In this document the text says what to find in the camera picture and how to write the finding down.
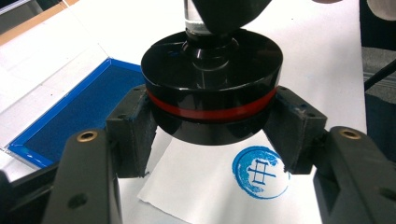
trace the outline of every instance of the printed symbol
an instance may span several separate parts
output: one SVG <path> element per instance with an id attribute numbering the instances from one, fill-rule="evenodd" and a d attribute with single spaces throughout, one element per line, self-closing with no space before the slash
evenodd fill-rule
<path id="1" fill-rule="evenodd" d="M 260 171 L 260 170 L 258 169 L 258 168 L 260 167 L 259 164 L 261 164 L 261 165 L 264 166 L 264 169 L 263 169 L 262 171 Z M 255 167 L 255 169 L 253 170 L 253 169 L 251 169 L 250 167 L 247 169 L 247 170 L 250 171 L 250 172 L 254 172 L 254 177 L 253 177 L 253 182 L 254 182 L 254 183 L 258 183 L 258 184 L 265 185 L 264 179 L 265 179 L 265 176 L 266 176 L 266 175 L 269 175 L 269 176 L 271 176 L 271 177 L 276 177 L 276 175 L 272 175 L 272 174 L 269 174 L 269 173 L 266 173 L 266 172 L 265 172 L 265 170 L 266 170 L 266 168 L 267 168 L 267 165 L 268 165 L 268 162 L 266 162 L 266 161 L 256 160 L 256 167 Z M 261 176 L 262 179 L 261 179 L 261 180 L 257 180 L 257 178 L 256 178 L 257 176 Z"/>
<path id="2" fill-rule="evenodd" d="M 235 179 L 248 195 L 256 199 L 274 199 L 286 191 L 290 174 L 283 162 L 268 147 L 247 147 L 233 160 Z"/>

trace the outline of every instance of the white countertop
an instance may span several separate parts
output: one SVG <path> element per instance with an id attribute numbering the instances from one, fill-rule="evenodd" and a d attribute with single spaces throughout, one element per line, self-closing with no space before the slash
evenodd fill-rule
<path id="1" fill-rule="evenodd" d="M 279 84 L 324 113 L 326 129 L 366 132 L 359 1 L 274 0 L 246 28 L 281 47 Z M 80 0 L 0 46 L 0 168 L 12 180 L 33 172 L 7 144 L 105 58 L 140 64 L 151 44 L 183 30 L 181 0 Z M 121 193 L 131 197 L 139 181 L 121 180 Z"/>

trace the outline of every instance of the white paper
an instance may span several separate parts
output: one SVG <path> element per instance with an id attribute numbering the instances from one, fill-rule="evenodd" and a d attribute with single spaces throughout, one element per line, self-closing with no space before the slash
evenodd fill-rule
<path id="1" fill-rule="evenodd" d="M 250 147 L 264 153 L 244 158 L 251 152 L 244 149 Z M 273 153 L 263 132 L 220 147 L 173 139 L 137 197 L 190 223 L 320 223 L 312 176 L 283 173 L 283 163 L 277 160 L 277 165 L 265 167 L 265 185 L 253 183 L 254 173 L 262 182 L 263 162 L 274 161 L 263 155 Z M 238 184 L 242 177 L 233 171 L 235 158 L 251 160 L 244 167 L 249 183 L 263 190 L 259 196 L 269 199 L 255 198 L 244 190 L 246 185 Z"/>
<path id="2" fill-rule="evenodd" d="M 279 85 L 326 115 L 328 130 L 366 132 L 359 12 L 357 0 L 273 0 L 246 26 L 280 46 Z"/>

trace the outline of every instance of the red stripe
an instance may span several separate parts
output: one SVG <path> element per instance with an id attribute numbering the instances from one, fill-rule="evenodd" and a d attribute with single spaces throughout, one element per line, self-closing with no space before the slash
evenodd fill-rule
<path id="1" fill-rule="evenodd" d="M 183 109 L 174 105 L 169 105 L 157 97 L 155 97 L 149 90 L 148 96 L 151 101 L 158 106 L 160 109 L 183 118 L 188 119 L 199 119 L 205 121 L 235 121 L 239 119 L 245 119 L 251 117 L 265 107 L 268 106 L 271 99 L 276 94 L 276 88 L 268 92 L 262 98 L 254 101 L 252 103 L 241 105 L 234 108 L 229 109 L 220 109 L 220 110 L 191 110 L 191 109 Z"/>

